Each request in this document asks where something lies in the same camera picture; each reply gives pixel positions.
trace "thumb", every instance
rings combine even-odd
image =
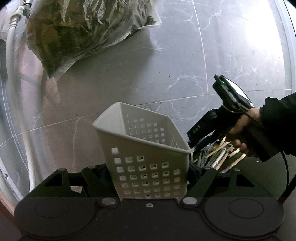
[[[230,134],[235,135],[240,133],[249,123],[251,119],[246,115],[242,115],[236,122],[235,126],[229,131]]]

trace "basket rim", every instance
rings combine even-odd
[[[104,117],[104,112],[107,111],[109,108],[111,108],[113,105],[116,105],[116,104],[124,104],[124,105],[129,105],[129,106],[132,106],[134,108],[139,108],[141,110],[145,110],[145,111],[148,111],[148,112],[153,112],[153,113],[156,113],[156,114],[159,114],[159,115],[162,115],[162,116],[165,116],[167,118],[169,118],[169,120],[173,123],[173,126],[176,128],[178,134],[180,135],[183,143],[185,144],[186,148],[187,149],[181,149],[181,148],[177,148],[177,147],[172,147],[172,146],[168,146],[168,145],[164,145],[164,144],[160,144],[160,143],[156,143],[156,142],[152,142],[152,141],[148,141],[148,140],[144,140],[144,139],[140,139],[140,138],[137,138],[137,137],[132,137],[132,136],[129,136],[129,135],[126,135],[126,134],[119,134],[119,133],[115,133],[115,132],[111,132],[111,131],[108,131],[108,130],[105,130],[105,129],[102,129],[102,128],[99,128],[97,126],[95,126],[95,123],[97,123],[98,121],[100,121],[100,119],[102,119]],[[119,136],[119,137],[122,137],[122,138],[125,138],[125,139],[129,139],[129,140],[132,140],[132,141],[137,141],[137,142],[141,142],[143,144],[148,144],[150,146],[155,146],[155,147],[159,147],[159,148],[163,148],[163,149],[168,149],[170,151],[175,151],[175,152],[179,152],[179,153],[185,153],[185,154],[190,154],[191,153],[191,149],[188,145],[188,143],[186,142],[186,140],[184,139],[184,137],[182,136],[180,130],[178,129],[178,127],[176,126],[176,124],[173,122],[172,118],[167,116],[167,115],[164,115],[164,114],[161,114],[161,113],[157,113],[155,111],[151,111],[151,110],[146,110],[144,108],[141,108],[141,107],[138,107],[138,106],[134,106],[134,105],[130,105],[130,104],[126,104],[126,103],[123,103],[123,102],[116,102],[114,103],[113,105],[111,105],[110,107],[108,107],[93,123],[92,123],[92,126],[96,129],[96,130],[99,130],[101,132],[105,132],[105,133],[108,133],[108,134],[111,134],[111,135],[115,135],[115,136]]]

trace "silver screw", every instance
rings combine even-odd
[[[197,199],[194,197],[185,197],[182,201],[184,204],[187,205],[193,205],[197,203]]]
[[[116,199],[112,197],[105,197],[102,199],[102,204],[105,205],[113,205],[116,203]]]

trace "black sleeve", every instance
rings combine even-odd
[[[260,117],[274,143],[287,155],[296,156],[296,93],[281,100],[266,98]]]

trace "gray marble wall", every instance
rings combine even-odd
[[[258,107],[268,96],[291,93],[287,40],[273,1],[164,0],[162,22],[77,61],[57,82],[36,84],[22,76],[37,181],[60,167],[78,172],[103,163],[91,124],[117,101],[170,116],[186,137],[221,105],[212,88],[215,74],[238,83]],[[1,49],[0,157],[26,194],[27,163]]]

